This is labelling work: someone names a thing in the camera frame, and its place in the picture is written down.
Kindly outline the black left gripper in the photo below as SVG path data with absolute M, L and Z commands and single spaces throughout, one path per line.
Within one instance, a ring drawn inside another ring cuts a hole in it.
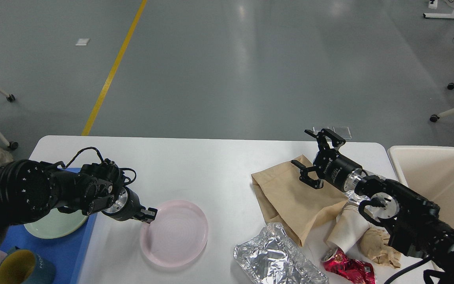
M 155 220 L 158 210 L 156 208 L 142 207 L 139 197 L 128 187 L 124 187 L 115 200 L 115 203 L 102 214 L 116 221 L 138 220 L 150 224 Z

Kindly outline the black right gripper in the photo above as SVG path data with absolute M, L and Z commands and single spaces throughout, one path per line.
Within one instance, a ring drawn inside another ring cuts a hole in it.
M 360 180 L 363 167 L 339 153 L 339 149 L 346 144 L 346 140 L 329 128 L 322 128 L 320 131 L 305 129 L 304 133 L 317 140 L 317 155 L 313 166 L 306 167 L 298 160 L 291 160 L 292 165 L 299 169 L 299 181 L 314 188 L 322 189 L 323 180 L 333 185 L 341 192 L 349 192 L 355 188 L 354 181 Z M 316 172 L 318 178 L 313 179 L 309 173 Z

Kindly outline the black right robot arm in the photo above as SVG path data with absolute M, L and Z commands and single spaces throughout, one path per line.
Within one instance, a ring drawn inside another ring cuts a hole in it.
M 372 225 L 385 228 L 389 246 L 420 261 L 395 273 L 398 277 L 428 262 L 439 270 L 423 272 L 426 284 L 454 284 L 454 229 L 439 219 L 440 207 L 402 183 L 365 170 L 339 152 L 346 140 L 329 128 L 305 130 L 318 144 L 312 166 L 292 160 L 300 171 L 299 180 L 314 188 L 327 182 L 358 204 L 359 214 Z

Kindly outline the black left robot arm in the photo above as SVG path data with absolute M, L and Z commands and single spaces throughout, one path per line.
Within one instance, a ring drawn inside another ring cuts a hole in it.
M 0 166 L 0 245 L 10 226 L 38 221 L 52 209 L 85 216 L 102 212 L 117 221 L 155 220 L 158 210 L 141 205 L 128 188 L 134 182 L 125 175 L 128 169 L 91 149 L 100 162 L 84 164 L 78 173 L 63 161 L 23 159 Z

